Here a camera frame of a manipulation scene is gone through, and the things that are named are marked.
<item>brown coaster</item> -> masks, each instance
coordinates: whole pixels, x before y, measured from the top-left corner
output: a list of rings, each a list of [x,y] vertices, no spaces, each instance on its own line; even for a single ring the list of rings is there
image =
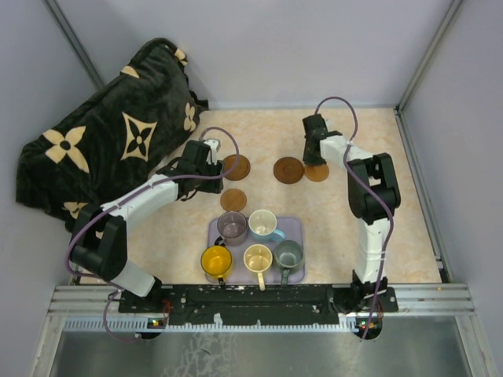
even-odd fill
[[[224,173],[232,167],[236,161],[236,155],[227,156],[223,160],[223,171]],[[234,169],[229,175],[226,175],[226,178],[229,181],[239,181],[245,178],[250,173],[250,160],[244,157],[243,155],[239,155],[239,162],[237,163],[236,169]]]
[[[230,188],[220,196],[220,205],[224,210],[239,212],[246,207],[246,194],[237,188]]]
[[[329,177],[330,169],[326,164],[318,167],[306,166],[304,168],[304,173],[310,181],[322,182]]]
[[[304,175],[304,165],[293,157],[283,157],[274,164],[274,177],[287,185],[300,181]]]

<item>blue mug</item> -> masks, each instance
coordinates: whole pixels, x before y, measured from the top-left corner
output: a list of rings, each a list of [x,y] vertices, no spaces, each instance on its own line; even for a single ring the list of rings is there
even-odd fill
[[[250,215],[248,225],[254,240],[260,242],[285,240],[285,234],[276,229],[277,219],[270,210],[256,210]]]

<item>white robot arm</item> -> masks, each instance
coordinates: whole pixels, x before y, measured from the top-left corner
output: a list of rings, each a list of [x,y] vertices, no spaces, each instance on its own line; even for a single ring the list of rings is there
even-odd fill
[[[158,281],[127,257],[127,234],[150,214],[165,205],[187,196],[194,190],[220,193],[222,179],[201,181],[196,175],[215,176],[222,173],[222,162],[217,160],[220,141],[189,141],[176,168],[168,166],[158,170],[146,183],[128,192],[121,198],[105,203],[101,207],[87,205],[75,223],[75,236],[97,214],[111,210],[102,229],[100,222],[95,232],[88,232],[76,244],[70,259],[105,281],[112,282],[138,297],[145,297]]]
[[[329,132],[321,115],[303,119],[306,146],[303,160],[307,165],[322,165],[331,161],[346,169],[344,153],[348,140],[339,132]],[[347,153],[347,164],[356,175],[370,187],[390,208],[391,213],[399,207],[401,198],[391,157],[382,153],[373,155],[356,145]],[[379,180],[371,185],[370,178]],[[390,221],[382,206],[348,174],[348,199],[353,215],[358,219],[358,261],[353,274],[353,283],[360,298],[375,293],[379,269],[383,258],[383,244],[390,232]],[[379,293],[386,291],[387,278],[383,271]]]
[[[320,141],[321,157],[346,169],[343,155],[346,151],[347,139],[342,135],[327,137]],[[373,159],[372,153],[352,145],[347,161]],[[362,218],[358,219],[358,260],[354,273],[362,282],[375,283],[379,272],[384,239],[390,230],[388,218],[375,220],[371,225]]]

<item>wire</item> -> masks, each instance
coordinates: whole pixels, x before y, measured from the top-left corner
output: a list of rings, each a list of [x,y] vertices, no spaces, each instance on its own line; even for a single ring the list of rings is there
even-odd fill
[[[105,305],[105,310],[103,310],[103,326],[105,327],[105,330],[108,332],[108,334],[114,338],[115,340],[119,340],[120,342],[125,342],[125,343],[136,343],[138,342],[139,340],[141,340],[141,338],[137,335],[134,336],[134,338],[130,339],[130,338],[123,338],[122,336],[117,336],[115,335],[112,330],[110,330],[110,327],[108,326],[108,322],[107,322],[107,312],[108,312],[108,308],[110,307],[110,305],[112,304],[114,298],[121,292],[120,289],[118,289],[117,291],[111,293],[108,297],[108,301],[107,301],[107,305]]]
[[[379,309],[379,314],[377,315],[377,319],[379,322],[383,321],[384,317],[384,311],[383,311],[383,306],[381,305],[380,301],[377,302],[377,308]]]
[[[354,110],[353,105],[350,104],[349,101],[345,100],[342,97],[336,97],[336,96],[334,96],[334,97],[326,97],[323,101],[321,101],[318,104],[318,106],[316,107],[316,110],[314,110],[314,114],[318,114],[318,112],[320,111],[321,105],[324,104],[326,101],[329,101],[329,100],[342,101],[351,110],[351,114],[353,115],[354,130],[353,130],[353,134],[351,135],[351,137],[349,138],[349,140],[347,142],[346,151],[344,151],[344,155],[343,155],[344,166],[346,167],[346,170],[350,174],[350,176],[352,176],[352,178],[361,187],[363,187],[363,189],[365,191],[367,191],[371,195],[371,197],[374,198],[379,203],[379,205],[382,206],[382,208],[384,209],[384,212],[386,212],[387,219],[390,222],[390,231],[387,233],[386,238],[384,239],[383,248],[382,248],[382,251],[381,251],[381,259],[380,259],[380,264],[379,264],[379,272],[377,273],[376,290],[374,291],[374,295],[372,297],[372,304],[370,305],[370,310],[369,310],[369,319],[368,319],[368,322],[370,323],[370,321],[372,320],[372,315],[376,311],[376,305],[377,305],[377,301],[378,301],[377,300],[377,293],[379,293],[380,280],[383,277],[384,259],[386,257],[387,244],[389,243],[390,238],[391,238],[391,234],[393,233],[393,230],[395,229],[395,221],[393,219],[393,214],[391,213],[391,210],[387,206],[387,204],[364,181],[362,181],[358,175],[356,175],[356,173],[353,171],[353,169],[351,169],[351,167],[347,163],[347,157],[349,155],[349,151],[350,151],[351,146],[352,146],[352,141],[353,141],[354,137],[356,136],[356,133],[358,132],[358,117],[356,116],[356,111]],[[362,339],[365,339],[365,337],[367,336],[368,332],[369,332],[369,327],[366,327],[365,331],[363,332]]]
[[[167,319],[171,315],[171,301],[170,300],[164,300],[163,302],[166,302],[166,305],[163,308],[163,318],[164,318],[164,327],[167,325]]]
[[[227,130],[224,130],[223,128],[221,127],[208,127],[206,130],[203,131],[203,133],[201,134],[201,136],[199,137],[199,140],[202,141],[204,139],[204,135],[207,134],[209,131],[211,130],[217,130],[217,131],[221,131],[223,132],[224,134],[226,134],[229,139],[233,142],[234,144],[234,148],[236,149],[236,160],[234,161],[234,164],[230,167],[230,169],[228,169],[227,171],[219,174],[219,175],[213,175],[213,176],[207,176],[207,175],[195,175],[195,174],[184,174],[184,175],[178,175],[176,177],[166,177],[166,178],[162,178],[158,181],[155,181],[153,182],[151,185],[148,185],[148,186],[143,186],[141,187],[140,189],[138,189],[137,191],[135,192],[132,192],[130,195],[128,195],[126,198],[124,198],[123,200],[121,200],[120,202],[118,202],[115,206],[112,206],[110,208],[108,208],[107,210],[104,210],[103,212],[101,212],[98,216],[96,216],[95,218],[92,218],[86,225],[83,226],[82,229],[80,229],[77,234],[75,234],[75,237],[72,238],[72,240],[70,241],[70,244],[68,245],[68,249],[66,250],[66,253],[65,253],[65,256],[64,256],[64,267],[66,268],[66,270],[72,274],[72,275],[76,275],[76,276],[88,276],[88,277],[99,277],[99,276],[95,276],[94,274],[92,273],[81,273],[79,271],[75,271],[71,266],[70,266],[70,254],[72,253],[73,249],[75,248],[75,245],[77,244],[77,242],[79,242],[79,240],[82,238],[82,236],[84,234],[86,234],[86,232],[93,226],[95,225],[98,221],[100,221],[103,217],[105,217],[107,214],[113,212],[114,210],[118,209],[118,208],[121,208],[121,206],[123,206],[124,204],[128,203],[130,200],[136,198],[137,196],[141,195],[143,192],[153,188],[153,187],[156,187],[157,185],[161,185],[163,183],[166,183],[166,182],[169,182],[169,181],[174,181],[174,180],[178,180],[178,179],[202,179],[202,180],[215,180],[215,179],[220,179],[220,178],[224,178],[225,176],[227,176],[228,174],[231,174],[234,169],[236,169],[237,167],[237,164],[239,163],[239,158],[240,158],[240,155],[239,155],[239,147],[237,145],[237,142],[236,142],[236,139],[234,139],[233,135],[227,131]],[[109,285],[117,288],[117,291],[115,291],[113,294],[111,294],[109,297],[108,297],[108,301],[105,305],[105,310],[103,310],[103,325],[105,326],[105,330],[108,332],[108,334],[110,336],[112,336],[114,339],[116,340],[119,340],[121,342],[126,342],[126,343],[132,343],[132,342],[136,342],[138,341],[140,338],[135,338],[135,339],[126,339],[126,338],[122,338],[120,336],[117,336],[115,334],[112,333],[112,331],[110,330],[110,328],[108,327],[108,324],[107,324],[107,312],[108,312],[108,308],[110,307],[110,305],[112,304],[112,301],[113,299],[123,290],[122,287],[120,287],[119,285],[117,284],[114,284],[113,282],[109,281],[107,282]],[[171,303],[169,302],[169,313],[171,312]]]
[[[85,276],[85,277],[96,277],[94,274],[92,273],[81,273],[79,271],[75,271],[74,269],[72,269],[72,267],[70,266],[70,254],[72,253],[73,249],[75,248],[75,245],[77,244],[77,242],[79,242],[79,240],[82,238],[82,236],[84,234],[86,234],[86,232],[93,226],[95,225],[98,221],[100,221],[102,218],[104,218],[107,214],[109,214],[110,212],[113,212],[114,210],[120,208],[121,206],[123,206],[124,204],[128,203],[130,200],[136,198],[137,196],[141,195],[143,192],[153,188],[153,187],[156,187],[157,185],[161,185],[163,183],[166,183],[166,182],[169,182],[169,181],[174,181],[174,180],[178,180],[178,179],[203,179],[203,180],[215,180],[215,179],[220,179],[220,178],[223,178],[225,177],[226,175],[232,173],[234,171],[234,169],[236,169],[237,167],[237,164],[239,163],[239,147],[237,146],[237,143],[236,143],[236,140],[234,139],[233,135],[230,134],[229,131],[227,130],[224,130],[223,128],[221,127],[208,127],[206,130],[203,131],[203,133],[201,134],[200,136],[200,141],[202,141],[204,139],[204,135],[208,132],[208,131],[211,131],[211,130],[218,130],[218,131],[221,131],[223,132],[224,134],[226,134],[230,140],[233,142],[234,144],[234,148],[236,149],[236,160],[234,161],[234,164],[230,167],[230,169],[228,169],[226,172],[224,173],[221,173],[219,175],[214,175],[214,176],[206,176],[206,175],[195,175],[195,174],[184,174],[184,175],[178,175],[176,177],[166,177],[166,178],[162,178],[158,181],[155,181],[152,183],[152,185],[150,186],[143,186],[142,188],[138,189],[137,191],[135,192],[132,192],[129,196],[127,196],[126,198],[124,198],[123,200],[121,200],[120,202],[117,203],[117,205],[115,206],[112,206],[106,210],[104,210],[103,212],[101,212],[98,216],[96,216],[95,218],[92,218],[86,225],[84,225],[84,227],[82,229],[80,229],[77,234],[75,235],[75,237],[72,238],[72,240],[70,241],[70,244],[68,245],[68,249],[66,250],[66,253],[65,253],[65,256],[64,256],[64,267],[66,268],[66,270],[72,274],[72,275],[76,275],[76,276]],[[115,285],[115,284],[110,284],[110,285],[113,285],[114,287],[116,288],[120,288],[119,286]]]

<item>gray mug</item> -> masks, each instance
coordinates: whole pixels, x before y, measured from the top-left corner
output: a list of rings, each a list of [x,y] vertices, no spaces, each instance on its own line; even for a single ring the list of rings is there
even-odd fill
[[[274,263],[281,269],[281,285],[288,284],[288,276],[304,266],[304,250],[295,241],[283,241],[274,249]]]
[[[239,246],[248,235],[248,223],[242,213],[230,211],[220,216],[217,221],[217,230],[221,237],[215,241],[215,244],[221,244],[221,238],[226,246]]]

